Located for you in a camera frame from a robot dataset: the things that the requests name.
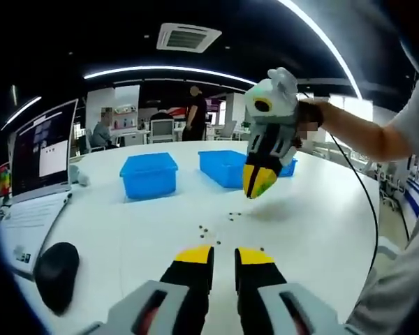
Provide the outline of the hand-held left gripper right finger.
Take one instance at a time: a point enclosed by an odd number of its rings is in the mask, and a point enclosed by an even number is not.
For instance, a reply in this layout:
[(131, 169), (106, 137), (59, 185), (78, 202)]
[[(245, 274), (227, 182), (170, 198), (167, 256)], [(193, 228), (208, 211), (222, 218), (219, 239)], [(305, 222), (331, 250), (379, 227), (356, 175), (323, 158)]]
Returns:
[(262, 250), (235, 249), (237, 312), (245, 334), (361, 334), (298, 283), (289, 283)]

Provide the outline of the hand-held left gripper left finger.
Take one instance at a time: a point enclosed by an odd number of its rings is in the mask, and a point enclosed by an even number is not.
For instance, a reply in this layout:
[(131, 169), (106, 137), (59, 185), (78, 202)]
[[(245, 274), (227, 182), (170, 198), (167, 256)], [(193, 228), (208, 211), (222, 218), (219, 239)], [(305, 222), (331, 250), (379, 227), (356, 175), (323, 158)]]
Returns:
[(213, 246), (188, 248), (158, 281), (143, 283), (109, 309), (106, 322), (94, 322), (81, 334), (200, 334), (213, 271)]

